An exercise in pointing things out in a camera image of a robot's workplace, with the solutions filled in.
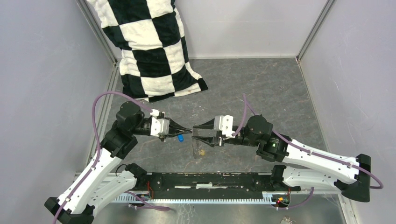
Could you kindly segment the metal key organizer plate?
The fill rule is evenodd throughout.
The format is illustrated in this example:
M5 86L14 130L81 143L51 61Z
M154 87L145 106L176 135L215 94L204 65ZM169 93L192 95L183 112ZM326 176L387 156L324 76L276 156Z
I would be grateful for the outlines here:
M198 129L193 129L192 130L192 136L200 136L199 135L199 130ZM200 150L204 150L202 142L192 139L192 155L193 155L194 159L199 159L199 158L203 157L203 156L199 155L199 151Z

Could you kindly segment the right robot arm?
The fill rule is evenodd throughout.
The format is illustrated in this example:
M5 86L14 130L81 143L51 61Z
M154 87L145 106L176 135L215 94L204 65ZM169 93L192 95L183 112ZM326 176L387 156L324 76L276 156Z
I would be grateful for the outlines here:
M262 115L250 117L243 127L233 125L232 116L219 115L193 129L215 131L214 136L193 134L193 139L211 147L225 144L255 147L262 159L284 163L274 166L272 171L269 183L275 190L286 186L323 187L338 189L354 201L370 201L371 157L366 154L348 157L310 147L274 131L273 124Z

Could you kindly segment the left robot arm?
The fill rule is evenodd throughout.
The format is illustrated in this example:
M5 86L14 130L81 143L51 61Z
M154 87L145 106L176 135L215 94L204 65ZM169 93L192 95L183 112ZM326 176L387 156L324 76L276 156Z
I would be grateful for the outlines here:
M91 224L98 213L118 196L132 188L141 190L146 186L147 172L135 163L127 165L117 177L101 186L107 175L137 145L137 135L165 141L191 132L191 129L165 117L163 112L153 110L146 118L136 103L123 103L94 158L64 193L48 198L44 206L54 215L55 223Z

